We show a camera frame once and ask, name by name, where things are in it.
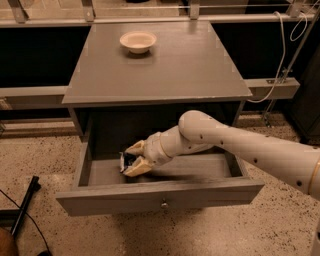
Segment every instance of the black cable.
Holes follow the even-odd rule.
[[[5,192],[3,192],[2,189],[0,189],[0,192],[1,192],[7,199],[9,199],[15,206],[17,206],[19,209],[21,209],[21,207],[20,207],[13,199],[11,199]],[[48,244],[47,244],[47,241],[46,241],[46,239],[44,238],[44,235],[42,234],[42,232],[41,232],[40,228],[38,227],[37,223],[36,223],[35,220],[29,215],[29,213],[26,212],[26,215],[31,219],[31,221],[33,222],[33,224],[34,224],[35,227],[37,228],[38,232],[40,233],[40,235],[41,235],[41,237],[42,237],[42,239],[43,239],[43,241],[44,241],[44,243],[45,243],[45,245],[46,245],[47,252],[48,252],[48,254],[51,256],[52,254],[51,254],[51,252],[50,252],[50,250],[49,250],[49,246],[48,246]]]

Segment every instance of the gray cabinet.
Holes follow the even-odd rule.
[[[132,30],[153,32],[157,45],[145,55],[128,53],[119,38]],[[72,216],[250,203],[263,182],[216,148],[135,178],[120,173],[119,160],[119,152],[175,126],[187,110],[223,121],[221,112],[235,115],[230,104],[250,96],[209,22],[94,25],[63,99],[83,145],[72,189],[57,200]]]
[[[302,84],[288,113],[303,135],[303,140],[320,138],[320,46],[313,54],[302,77]]]

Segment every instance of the floor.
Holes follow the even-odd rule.
[[[270,122],[267,128],[259,115],[248,115],[237,126],[299,140],[281,113]],[[8,125],[0,138],[0,188],[20,204],[31,177],[40,177],[29,214],[53,255],[310,255],[320,203],[247,163],[252,179],[265,182],[250,205],[69,217],[55,193],[70,189],[79,150],[68,122]],[[14,208],[4,196],[0,205]],[[29,219],[17,243],[22,256],[45,250]]]

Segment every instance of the electrical cord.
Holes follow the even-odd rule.
[[[307,19],[307,16],[306,16],[306,15],[312,11],[312,9],[319,3],[319,1],[320,1],[320,0],[317,0],[317,1],[311,6],[311,8],[309,9],[309,11],[307,11],[306,13],[300,12],[300,13],[302,14],[303,18],[301,18],[301,19],[299,20],[299,22],[296,24],[296,26],[292,29],[291,34],[290,34],[290,41],[291,41],[291,42],[297,41],[297,40],[304,34],[304,32],[307,30],[307,27],[308,27],[308,19]],[[298,26],[300,25],[300,23],[302,22],[303,19],[305,20],[305,25],[304,25],[303,30],[301,31],[301,33],[300,33],[297,37],[293,38],[293,33],[296,31],[296,29],[298,28]]]
[[[3,192],[2,189],[0,189],[0,192],[1,192],[7,199],[9,199],[15,206],[17,206],[19,209],[21,209],[21,207],[20,207],[13,199],[11,199],[5,192]],[[34,224],[35,227],[37,228],[39,234],[41,235],[41,237],[42,237],[42,239],[43,239],[43,241],[44,241],[44,243],[45,243],[45,245],[46,245],[48,255],[49,255],[49,256],[52,256],[52,254],[51,254],[51,252],[50,252],[50,250],[49,250],[48,243],[47,243],[44,235],[42,234],[39,226],[37,225],[37,223],[35,222],[35,220],[34,220],[27,212],[26,212],[25,214],[30,218],[30,220],[33,222],[33,224]]]
[[[284,57],[286,56],[286,41],[285,41],[285,37],[284,37],[284,27],[283,27],[282,17],[281,17],[279,12],[274,12],[274,14],[277,15],[279,17],[279,19],[280,19],[282,48],[283,48],[282,58],[281,58],[281,61],[280,61],[280,64],[279,64],[279,67],[278,67],[278,70],[277,70],[277,74],[276,74],[273,86],[270,89],[270,91],[268,92],[268,94],[265,97],[263,97],[261,100],[247,100],[248,102],[251,102],[251,103],[261,103],[261,102],[265,101],[266,99],[269,98],[269,96],[273,92],[273,90],[276,87],[276,85],[282,83],[282,81],[279,81],[278,78],[279,78],[280,70],[281,70],[281,67],[282,67],[282,64],[283,64],[283,61],[284,61]]]

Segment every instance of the drawer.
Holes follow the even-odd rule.
[[[165,121],[162,114],[89,113],[73,187],[56,195],[69,215],[239,205],[254,199],[264,183],[252,180],[239,158],[218,148],[176,157],[139,177],[121,174],[119,152],[165,129],[157,126]]]
[[[13,110],[51,109],[63,108],[62,99],[63,95],[9,96],[6,103]]]

